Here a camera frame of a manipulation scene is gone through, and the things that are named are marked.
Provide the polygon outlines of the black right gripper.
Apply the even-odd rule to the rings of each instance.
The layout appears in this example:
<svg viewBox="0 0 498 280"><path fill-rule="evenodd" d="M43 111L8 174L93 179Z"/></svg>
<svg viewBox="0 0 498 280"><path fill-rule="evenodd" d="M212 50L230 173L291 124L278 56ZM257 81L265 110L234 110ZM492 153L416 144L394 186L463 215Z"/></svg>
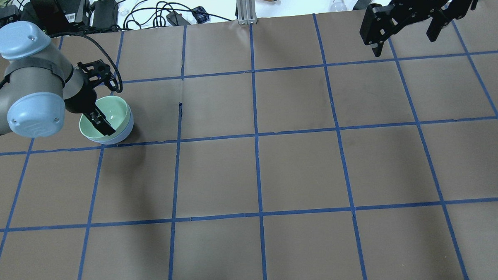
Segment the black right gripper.
<svg viewBox="0 0 498 280"><path fill-rule="evenodd" d="M391 0L388 5L367 6L359 34L371 46L375 57L382 54L384 43L404 27L431 19L426 35L435 42L442 29L462 19L477 7L479 0Z"/></svg>

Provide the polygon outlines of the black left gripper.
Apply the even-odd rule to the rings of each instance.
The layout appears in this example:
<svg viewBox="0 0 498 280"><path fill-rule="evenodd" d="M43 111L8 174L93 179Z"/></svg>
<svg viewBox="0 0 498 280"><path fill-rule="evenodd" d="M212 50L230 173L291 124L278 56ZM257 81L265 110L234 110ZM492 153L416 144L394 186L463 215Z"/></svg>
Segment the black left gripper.
<svg viewBox="0 0 498 280"><path fill-rule="evenodd" d="M96 107L95 88L107 86L111 92L122 89L121 76L117 68L110 67L101 59L73 67L64 86L65 107L70 113L90 114L91 124L101 135L110 136L116 132L104 113Z"/></svg>

